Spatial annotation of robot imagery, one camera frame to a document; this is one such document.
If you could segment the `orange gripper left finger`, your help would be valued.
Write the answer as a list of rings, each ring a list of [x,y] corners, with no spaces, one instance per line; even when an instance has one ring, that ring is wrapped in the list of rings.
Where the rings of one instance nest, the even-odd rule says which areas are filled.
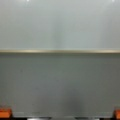
[[[11,110],[10,109],[0,109],[0,118],[10,118]]]

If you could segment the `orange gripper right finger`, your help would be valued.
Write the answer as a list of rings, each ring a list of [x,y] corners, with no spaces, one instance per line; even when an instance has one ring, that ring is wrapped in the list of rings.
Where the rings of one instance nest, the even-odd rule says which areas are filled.
[[[120,119],[120,109],[115,110],[114,115],[116,119]]]

